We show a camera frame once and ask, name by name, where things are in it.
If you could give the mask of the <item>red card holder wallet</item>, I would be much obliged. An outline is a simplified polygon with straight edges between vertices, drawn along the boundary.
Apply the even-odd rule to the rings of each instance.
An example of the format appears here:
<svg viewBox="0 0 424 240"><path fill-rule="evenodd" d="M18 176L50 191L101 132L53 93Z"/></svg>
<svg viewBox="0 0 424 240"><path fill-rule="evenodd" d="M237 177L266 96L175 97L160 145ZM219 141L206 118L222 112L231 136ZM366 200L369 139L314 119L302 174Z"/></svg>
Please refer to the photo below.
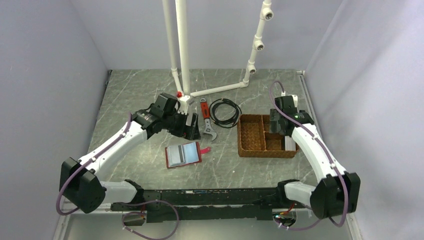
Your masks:
<svg viewBox="0 0 424 240"><path fill-rule="evenodd" d="M210 151L210 146L201 148L198 141L168 146L165 148L166 167L172 169L201 163L202 155Z"/></svg>

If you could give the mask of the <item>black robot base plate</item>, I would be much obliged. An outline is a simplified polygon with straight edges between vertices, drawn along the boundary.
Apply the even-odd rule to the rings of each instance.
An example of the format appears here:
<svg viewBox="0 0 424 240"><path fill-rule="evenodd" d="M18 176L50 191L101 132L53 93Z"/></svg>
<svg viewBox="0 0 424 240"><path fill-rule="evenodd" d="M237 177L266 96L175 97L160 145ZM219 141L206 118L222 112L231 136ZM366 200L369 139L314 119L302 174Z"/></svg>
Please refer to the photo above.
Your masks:
<svg viewBox="0 0 424 240"><path fill-rule="evenodd" d="M277 187L144 190L129 204L111 204L113 212L143 212L148 223L180 220L255 219L271 221L299 202L283 198Z"/></svg>

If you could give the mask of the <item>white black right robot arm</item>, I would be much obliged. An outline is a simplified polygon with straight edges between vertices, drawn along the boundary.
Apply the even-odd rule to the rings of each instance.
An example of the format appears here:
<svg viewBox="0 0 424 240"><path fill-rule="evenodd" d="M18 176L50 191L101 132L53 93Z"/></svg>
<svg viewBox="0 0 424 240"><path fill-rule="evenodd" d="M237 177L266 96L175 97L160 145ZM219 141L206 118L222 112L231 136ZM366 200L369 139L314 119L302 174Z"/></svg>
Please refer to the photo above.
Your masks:
<svg viewBox="0 0 424 240"><path fill-rule="evenodd" d="M349 173L330 153L318 129L305 111L285 114L271 109L271 133L287 135L300 147L316 176L317 185L300 180L285 180L277 185L276 203L287 208L293 202L310 207L318 219L339 216L343 221L356 211L361 180L357 173Z"/></svg>

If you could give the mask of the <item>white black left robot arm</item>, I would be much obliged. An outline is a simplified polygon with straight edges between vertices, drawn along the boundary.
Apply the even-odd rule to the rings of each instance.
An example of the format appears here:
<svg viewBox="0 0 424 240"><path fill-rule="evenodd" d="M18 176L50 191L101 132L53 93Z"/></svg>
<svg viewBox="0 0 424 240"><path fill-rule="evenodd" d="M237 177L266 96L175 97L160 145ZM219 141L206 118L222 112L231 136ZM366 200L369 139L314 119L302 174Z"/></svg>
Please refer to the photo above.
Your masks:
<svg viewBox="0 0 424 240"><path fill-rule="evenodd" d="M176 111L154 115L146 110L129 114L127 122L95 150L75 160L66 159L60 170L56 211L61 216L78 210L88 214L102 204L121 204L131 210L146 203L145 190L132 180L103 180L103 171L121 160L134 147L166 130L175 137L200 140L198 114L192 119Z"/></svg>

